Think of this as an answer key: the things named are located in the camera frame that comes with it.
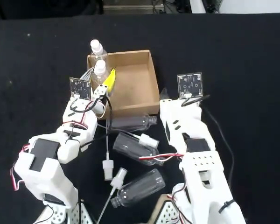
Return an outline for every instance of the yellow object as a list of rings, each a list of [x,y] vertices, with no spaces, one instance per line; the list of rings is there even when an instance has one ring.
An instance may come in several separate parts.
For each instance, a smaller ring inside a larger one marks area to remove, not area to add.
[[[104,81],[103,85],[108,86],[108,93],[110,93],[114,87],[115,83],[115,69],[112,69],[108,78]]]

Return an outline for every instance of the bottle neck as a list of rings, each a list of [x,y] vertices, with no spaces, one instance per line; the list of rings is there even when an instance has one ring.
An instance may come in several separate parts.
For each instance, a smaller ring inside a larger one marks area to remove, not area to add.
[[[113,206],[114,208],[119,207],[119,206],[121,205],[120,201],[121,201],[121,200],[120,200],[120,198],[119,198],[118,196],[112,198],[112,199],[111,199],[112,206]]]
[[[151,125],[156,125],[158,123],[157,117],[153,116],[153,117],[149,117],[148,118],[148,122]]]

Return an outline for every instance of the black cable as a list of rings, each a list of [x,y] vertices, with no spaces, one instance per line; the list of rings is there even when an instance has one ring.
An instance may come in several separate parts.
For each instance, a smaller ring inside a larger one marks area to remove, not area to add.
[[[182,187],[181,189],[177,190],[176,192],[174,192],[174,193],[172,194],[172,204],[174,205],[174,207],[176,208],[176,210],[178,210],[178,212],[184,217],[184,219],[185,219],[188,223],[193,224],[190,220],[187,219],[187,217],[186,217],[186,216],[182,213],[182,211],[177,207],[177,205],[176,205],[176,203],[175,203],[175,201],[174,201],[174,197],[175,197],[176,193],[181,192],[181,191],[183,191],[183,190],[186,189],[186,184],[187,184],[187,183],[186,183],[185,172],[183,171],[183,169],[182,169],[182,175],[183,175],[183,180],[184,180],[183,187]]]
[[[201,101],[203,101],[203,100],[205,100],[205,99],[207,99],[207,98],[209,98],[210,97],[210,95],[206,95],[206,96],[203,96],[203,97],[199,97],[199,98],[197,98],[197,99],[194,99],[194,100],[192,100],[192,101],[190,101],[190,102],[188,102],[191,98],[188,98],[188,99],[186,99],[183,103],[182,103],[182,106],[188,106],[188,105],[191,105],[191,104],[193,104],[193,103],[197,103],[197,102],[201,102]]]
[[[76,113],[85,113],[85,112],[88,112],[88,111],[92,110],[92,109],[95,107],[95,105],[96,105],[97,102],[99,101],[99,98],[96,98],[96,100],[94,101],[94,103],[93,103],[90,107],[88,107],[87,109],[82,110],[82,111],[78,111],[78,110],[76,110],[76,107],[73,107],[74,103],[78,100],[78,99],[76,99],[76,100],[74,100],[74,101],[71,103],[71,105],[70,105],[70,110],[73,111],[73,112],[76,112]]]
[[[82,216],[82,212],[81,212],[81,197],[80,197],[80,194],[79,194],[79,190],[78,190],[78,207],[79,207],[79,222],[78,224],[81,224],[81,216]]]
[[[112,121],[113,121],[113,109],[112,109],[112,105],[111,105],[111,102],[110,102],[110,99],[107,97],[107,96],[104,96],[104,98],[107,100],[108,104],[109,104],[109,110],[110,110],[110,119],[109,119],[109,127],[108,127],[108,131],[107,131],[107,134],[104,134],[96,139],[93,139],[91,141],[88,141],[86,142],[85,144],[81,145],[80,148],[83,148],[84,146],[87,146],[97,140],[101,140],[103,138],[105,138],[107,135],[109,135],[111,133],[111,129],[112,129]]]
[[[49,206],[49,205],[46,205],[46,206],[49,207],[50,209],[52,209],[52,215],[51,215],[49,218],[47,218],[47,219],[44,219],[44,220],[42,220],[42,221],[38,221],[38,222],[33,223],[33,224],[43,223],[43,222],[49,220],[49,219],[54,215],[54,210],[53,210],[53,208],[52,208],[51,206]]]
[[[228,182],[228,186],[229,186],[229,188],[231,190],[232,175],[233,175],[233,170],[234,170],[234,154],[233,154],[233,151],[232,151],[230,145],[228,144],[228,142],[227,142],[227,140],[226,140],[226,138],[225,138],[225,136],[223,134],[223,131],[221,129],[221,126],[220,126],[219,122],[215,119],[215,117],[210,113],[210,111],[207,108],[203,107],[203,109],[208,114],[208,116],[213,120],[213,122],[217,125],[217,127],[219,129],[219,132],[221,134],[221,137],[222,137],[222,139],[224,141],[224,144],[226,145],[227,149],[230,152],[230,155],[231,155],[231,168],[230,168],[230,172],[229,172],[229,176],[228,176],[228,181],[227,182]]]

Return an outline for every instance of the red wire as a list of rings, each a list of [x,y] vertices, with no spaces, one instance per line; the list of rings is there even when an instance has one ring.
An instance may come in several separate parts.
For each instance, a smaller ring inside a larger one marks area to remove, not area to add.
[[[64,125],[64,124],[67,124],[67,123],[75,123],[76,125],[80,125],[80,126],[82,126],[83,128],[86,128],[86,129],[88,128],[87,125],[85,125],[85,124],[83,124],[83,123],[79,123],[79,122],[73,121],[73,120],[63,122],[62,124]]]
[[[170,156],[184,156],[184,155],[183,154],[177,154],[177,153],[159,154],[159,155],[155,155],[155,156],[142,156],[139,159],[140,160],[153,160],[153,159],[159,158],[159,157],[170,157]]]
[[[87,104],[87,106],[85,107],[85,110],[88,108],[88,106],[89,106],[92,102],[94,102],[94,101],[92,100],[92,101],[90,101],[90,102]],[[84,116],[85,116],[85,112],[83,113],[83,116],[82,116],[82,119],[81,119],[81,123],[84,123]]]

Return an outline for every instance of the white bottle cap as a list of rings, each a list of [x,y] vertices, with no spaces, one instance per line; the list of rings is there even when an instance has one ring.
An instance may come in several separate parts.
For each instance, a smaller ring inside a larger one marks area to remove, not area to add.
[[[91,46],[91,49],[92,49],[92,52],[95,54],[95,55],[101,55],[104,51],[104,48],[103,46],[100,44],[100,42],[96,39],[92,40],[90,42],[90,46]]]
[[[123,184],[123,180],[126,176],[127,170],[124,168],[120,168],[118,173],[115,177],[113,177],[113,180],[111,181],[111,186],[115,189],[120,190]]]
[[[159,145],[159,141],[149,137],[147,134],[142,134],[139,138],[139,144],[157,148]]]
[[[103,169],[105,175],[105,181],[111,181],[113,178],[113,168],[114,162],[113,160],[103,160]]]
[[[97,76],[102,76],[106,72],[106,62],[104,60],[98,60],[94,66],[94,73]]]

